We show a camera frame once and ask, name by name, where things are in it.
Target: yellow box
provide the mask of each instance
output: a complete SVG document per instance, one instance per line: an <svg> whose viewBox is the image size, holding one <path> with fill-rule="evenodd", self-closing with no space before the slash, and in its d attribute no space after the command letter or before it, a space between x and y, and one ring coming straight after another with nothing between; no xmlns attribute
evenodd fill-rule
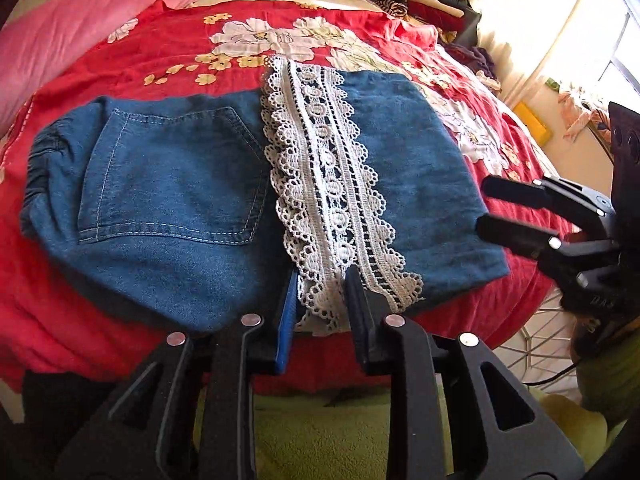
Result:
<svg viewBox="0 0 640 480"><path fill-rule="evenodd" d="M526 104L520 101L513 109L524 125L529 129L531 137L533 137L538 146L544 146L551 138L551 131L537 118L534 113L529 110Z"/></svg>

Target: metal pin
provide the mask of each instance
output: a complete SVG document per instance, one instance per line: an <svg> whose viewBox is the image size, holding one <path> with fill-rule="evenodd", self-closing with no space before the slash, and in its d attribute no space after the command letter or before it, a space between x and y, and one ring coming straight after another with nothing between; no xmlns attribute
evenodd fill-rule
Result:
<svg viewBox="0 0 640 480"><path fill-rule="evenodd" d="M385 323L389 326L402 326L404 325L404 317L398 316L398 314L389 314L385 317Z"/></svg>
<svg viewBox="0 0 640 480"><path fill-rule="evenodd" d="M185 341L187 341L187 336L185 336L182 332L171 332L166 337L166 343L169 346L180 346Z"/></svg>
<svg viewBox="0 0 640 480"><path fill-rule="evenodd" d="M256 326L262 321L262 318L257 314L244 314L240 319L240 322L244 326Z"/></svg>
<svg viewBox="0 0 640 480"><path fill-rule="evenodd" d="M465 332L458 336L458 339L464 346L477 346L480 340L476 334L472 334L471 332Z"/></svg>
<svg viewBox="0 0 640 480"><path fill-rule="evenodd" d="M561 245L562 241L560 240L560 238L557 238L555 236L549 238L549 247L551 247L552 249L559 249Z"/></svg>
<svg viewBox="0 0 640 480"><path fill-rule="evenodd" d="M583 273L578 274L575 277L575 281L578 282L578 285L580 285L582 288L587 288L587 286L589 285L589 280L587 280L587 277Z"/></svg>

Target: lace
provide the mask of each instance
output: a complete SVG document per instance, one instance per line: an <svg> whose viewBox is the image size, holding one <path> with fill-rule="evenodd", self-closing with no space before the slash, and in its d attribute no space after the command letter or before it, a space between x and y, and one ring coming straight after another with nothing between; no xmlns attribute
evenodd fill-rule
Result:
<svg viewBox="0 0 640 480"><path fill-rule="evenodd" d="M351 265L393 312L402 312L420 299L422 278L403 272L404 257L390 247L396 231L381 218L386 203L373 189L378 174L365 164L367 149L356 141L360 129L349 119L344 78L282 56L266 65L264 152L284 247L299 271L298 299L307 309L298 329L348 330L342 284Z"/></svg>

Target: pink comforter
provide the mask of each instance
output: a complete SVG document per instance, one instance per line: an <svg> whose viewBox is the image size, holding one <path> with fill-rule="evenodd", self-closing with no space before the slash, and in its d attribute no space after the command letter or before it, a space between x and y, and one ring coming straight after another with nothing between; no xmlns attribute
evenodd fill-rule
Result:
<svg viewBox="0 0 640 480"><path fill-rule="evenodd" d="M0 30L0 138L20 106L156 0L51 0ZM180 9L195 0L163 0Z"/></svg>

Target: black cable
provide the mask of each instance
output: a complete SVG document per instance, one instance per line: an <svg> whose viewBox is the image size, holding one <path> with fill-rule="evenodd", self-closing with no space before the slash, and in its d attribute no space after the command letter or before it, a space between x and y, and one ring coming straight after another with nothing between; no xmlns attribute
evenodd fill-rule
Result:
<svg viewBox="0 0 640 480"><path fill-rule="evenodd" d="M578 361L577 363L573 363L572 365L568 366L567 368L565 368L561 372L558 372L557 374L555 374L553 377L545 379L544 381L538 381L537 383L524 383L524 385L525 386L543 386L544 384L552 383L556 379L559 379L563 375L569 373L571 370L573 370L575 367L577 367L578 364L580 364L580 361Z"/></svg>

